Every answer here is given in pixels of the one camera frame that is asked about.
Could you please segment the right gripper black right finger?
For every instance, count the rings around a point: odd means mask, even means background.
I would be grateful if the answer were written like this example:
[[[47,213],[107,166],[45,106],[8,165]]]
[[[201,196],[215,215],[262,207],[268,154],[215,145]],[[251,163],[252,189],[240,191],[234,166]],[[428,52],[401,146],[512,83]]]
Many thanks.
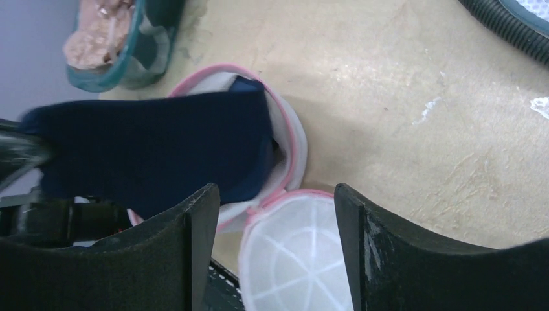
[[[429,231],[351,186],[334,191],[355,310],[547,310],[548,240],[508,249]]]

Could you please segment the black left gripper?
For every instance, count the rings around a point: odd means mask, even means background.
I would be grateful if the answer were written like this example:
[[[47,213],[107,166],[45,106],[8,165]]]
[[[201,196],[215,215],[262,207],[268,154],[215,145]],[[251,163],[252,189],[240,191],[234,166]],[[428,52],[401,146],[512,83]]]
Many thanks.
[[[1,119],[1,191],[54,157],[42,139],[19,133]],[[131,227],[128,212],[97,198],[46,200],[31,195],[1,198],[1,237],[43,248],[100,240]]]

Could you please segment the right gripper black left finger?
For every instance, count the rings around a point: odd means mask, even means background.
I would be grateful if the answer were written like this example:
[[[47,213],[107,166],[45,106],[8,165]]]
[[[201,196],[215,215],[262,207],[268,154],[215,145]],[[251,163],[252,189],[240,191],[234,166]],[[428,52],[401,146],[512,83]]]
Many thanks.
[[[219,213],[207,184],[89,247],[1,239],[2,310],[202,310]]]

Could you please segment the pink trimmed mesh laundry bag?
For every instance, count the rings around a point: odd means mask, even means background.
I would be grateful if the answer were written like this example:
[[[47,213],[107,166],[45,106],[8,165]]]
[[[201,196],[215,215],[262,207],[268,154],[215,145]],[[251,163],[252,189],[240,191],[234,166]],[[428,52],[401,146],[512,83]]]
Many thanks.
[[[278,151],[253,198],[221,206],[218,231],[242,231],[238,273],[245,310],[351,310],[333,195],[302,189],[308,142],[291,105],[265,99]]]

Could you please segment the navy blue bra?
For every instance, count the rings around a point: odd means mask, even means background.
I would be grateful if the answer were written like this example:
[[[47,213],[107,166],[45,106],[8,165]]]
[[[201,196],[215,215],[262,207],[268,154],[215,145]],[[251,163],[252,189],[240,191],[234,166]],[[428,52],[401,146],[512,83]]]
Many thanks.
[[[96,196],[145,219],[207,183],[222,203],[250,200],[274,166],[264,87],[242,77],[227,91],[42,106],[18,130],[55,151],[41,167],[46,195]]]

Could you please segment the white mesh laundry bag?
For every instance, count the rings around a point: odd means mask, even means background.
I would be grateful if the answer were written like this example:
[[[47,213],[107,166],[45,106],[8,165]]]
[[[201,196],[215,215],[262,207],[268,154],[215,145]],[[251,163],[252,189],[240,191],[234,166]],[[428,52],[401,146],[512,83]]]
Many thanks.
[[[500,0],[515,18],[537,33],[548,37],[548,0]]]

